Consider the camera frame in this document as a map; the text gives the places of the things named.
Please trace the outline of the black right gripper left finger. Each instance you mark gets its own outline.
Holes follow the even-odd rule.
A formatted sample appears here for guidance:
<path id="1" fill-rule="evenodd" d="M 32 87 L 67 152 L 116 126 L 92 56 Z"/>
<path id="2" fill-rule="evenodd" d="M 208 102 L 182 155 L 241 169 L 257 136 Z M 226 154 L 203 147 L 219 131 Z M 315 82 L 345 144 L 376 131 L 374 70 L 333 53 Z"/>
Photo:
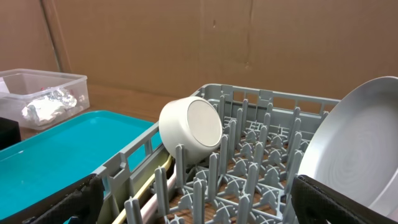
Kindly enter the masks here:
<path id="1" fill-rule="evenodd" d="M 1 220 L 1 223 L 96 223 L 104 202 L 104 185 L 90 174 L 43 200 Z"/>

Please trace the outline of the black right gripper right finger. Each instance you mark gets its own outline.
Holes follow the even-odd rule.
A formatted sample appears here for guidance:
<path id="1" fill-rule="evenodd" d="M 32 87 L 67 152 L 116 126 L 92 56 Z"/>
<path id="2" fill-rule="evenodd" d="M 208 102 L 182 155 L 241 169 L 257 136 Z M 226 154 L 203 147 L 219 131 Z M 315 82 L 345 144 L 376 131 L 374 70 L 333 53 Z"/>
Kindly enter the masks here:
<path id="1" fill-rule="evenodd" d="M 397 224 L 306 175 L 294 177 L 290 193 L 300 224 Z"/>

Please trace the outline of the white plastic spoon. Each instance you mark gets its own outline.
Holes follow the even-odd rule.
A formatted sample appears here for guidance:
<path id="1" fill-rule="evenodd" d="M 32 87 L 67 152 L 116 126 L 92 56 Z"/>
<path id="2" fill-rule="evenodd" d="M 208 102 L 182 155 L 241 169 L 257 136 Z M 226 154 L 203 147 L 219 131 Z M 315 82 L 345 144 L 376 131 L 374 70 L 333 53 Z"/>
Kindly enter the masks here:
<path id="1" fill-rule="evenodd" d="M 155 189 L 156 194 L 141 209 L 143 223 L 148 223 L 155 211 L 160 208 L 160 214 L 165 216 L 169 212 L 169 191 L 174 186 L 176 174 L 173 173 L 170 179 L 167 179 L 165 168 L 158 167 L 155 170 Z"/>

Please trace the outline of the grey plate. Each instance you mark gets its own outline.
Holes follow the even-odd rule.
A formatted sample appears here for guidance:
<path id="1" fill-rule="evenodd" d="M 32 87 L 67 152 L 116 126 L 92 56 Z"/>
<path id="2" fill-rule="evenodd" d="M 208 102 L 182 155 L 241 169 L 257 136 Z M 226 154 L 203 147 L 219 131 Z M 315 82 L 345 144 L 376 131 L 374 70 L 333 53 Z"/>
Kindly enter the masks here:
<path id="1" fill-rule="evenodd" d="M 316 130 L 298 174 L 397 220 L 397 77 L 346 95 Z"/>

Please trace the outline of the yellow plastic spoon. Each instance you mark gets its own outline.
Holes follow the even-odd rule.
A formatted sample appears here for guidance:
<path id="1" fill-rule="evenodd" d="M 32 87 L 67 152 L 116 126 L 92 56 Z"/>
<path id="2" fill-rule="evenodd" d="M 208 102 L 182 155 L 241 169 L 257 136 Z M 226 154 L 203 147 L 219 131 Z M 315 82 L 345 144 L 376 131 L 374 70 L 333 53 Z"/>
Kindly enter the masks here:
<path id="1" fill-rule="evenodd" d="M 162 164 L 162 168 L 168 169 L 172 163 L 172 156 L 169 155 L 167 160 Z M 144 185 L 138 190 L 138 192 L 133 196 L 133 199 L 140 199 L 145 191 L 150 187 L 150 185 L 155 181 L 155 174 L 152 174 L 144 183 Z M 114 219 L 112 224 L 122 224 L 126 219 L 126 209 L 124 208 L 122 212 Z"/>

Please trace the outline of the white tissue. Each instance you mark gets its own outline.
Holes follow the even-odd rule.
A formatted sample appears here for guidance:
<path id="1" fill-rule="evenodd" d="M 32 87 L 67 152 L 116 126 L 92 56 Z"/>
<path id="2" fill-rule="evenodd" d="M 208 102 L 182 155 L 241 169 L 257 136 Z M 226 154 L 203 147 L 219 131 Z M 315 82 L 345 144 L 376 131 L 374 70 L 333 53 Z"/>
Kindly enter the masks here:
<path id="1" fill-rule="evenodd" d="M 47 96 L 31 101 L 21 111 L 25 120 L 37 126 L 51 123 L 64 112 L 65 105 L 61 101 L 52 100 Z"/>

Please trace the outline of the bowl of rice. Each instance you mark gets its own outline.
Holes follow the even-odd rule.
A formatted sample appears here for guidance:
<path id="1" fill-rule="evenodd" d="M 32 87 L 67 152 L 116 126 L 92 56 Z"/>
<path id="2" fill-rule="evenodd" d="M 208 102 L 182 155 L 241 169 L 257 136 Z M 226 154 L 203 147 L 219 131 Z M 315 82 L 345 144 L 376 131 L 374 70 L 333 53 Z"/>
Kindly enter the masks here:
<path id="1" fill-rule="evenodd" d="M 187 164 L 197 164 L 220 146 L 223 125 L 214 107 L 205 99 L 189 96 L 167 103 L 160 112 L 159 133 L 173 157 L 182 144 Z"/>

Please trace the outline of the red candy wrapper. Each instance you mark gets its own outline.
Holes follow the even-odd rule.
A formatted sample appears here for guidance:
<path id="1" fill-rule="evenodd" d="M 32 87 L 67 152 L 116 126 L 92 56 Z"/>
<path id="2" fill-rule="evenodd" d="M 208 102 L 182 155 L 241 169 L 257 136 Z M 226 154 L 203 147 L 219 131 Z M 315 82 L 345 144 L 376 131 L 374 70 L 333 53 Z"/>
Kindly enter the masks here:
<path id="1" fill-rule="evenodd" d="M 52 103 L 60 103 L 65 109 L 70 109 L 76 106 L 77 99 L 70 93 L 69 90 L 59 88 L 51 91 L 43 96 L 45 100 Z"/>

